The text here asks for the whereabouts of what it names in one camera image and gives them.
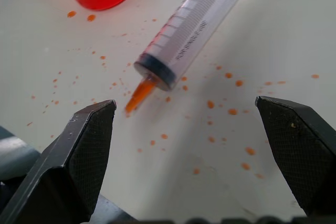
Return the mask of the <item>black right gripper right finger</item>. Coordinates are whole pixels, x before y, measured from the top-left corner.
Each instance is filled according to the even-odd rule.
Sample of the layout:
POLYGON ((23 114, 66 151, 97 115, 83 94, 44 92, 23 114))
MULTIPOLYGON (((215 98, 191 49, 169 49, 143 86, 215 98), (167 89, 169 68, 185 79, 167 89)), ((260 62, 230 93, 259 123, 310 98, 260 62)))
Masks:
POLYGON ((268 142, 306 215, 335 215, 335 129, 311 107, 258 96, 268 142))

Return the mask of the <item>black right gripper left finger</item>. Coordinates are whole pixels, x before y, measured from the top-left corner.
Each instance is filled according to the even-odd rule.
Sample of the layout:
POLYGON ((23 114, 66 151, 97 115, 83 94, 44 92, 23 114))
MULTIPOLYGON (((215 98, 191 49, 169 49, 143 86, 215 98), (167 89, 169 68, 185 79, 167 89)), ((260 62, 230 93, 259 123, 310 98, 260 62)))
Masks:
POLYGON ((41 153, 1 213, 1 223, 83 223, 106 173, 116 103, 77 111, 41 153))

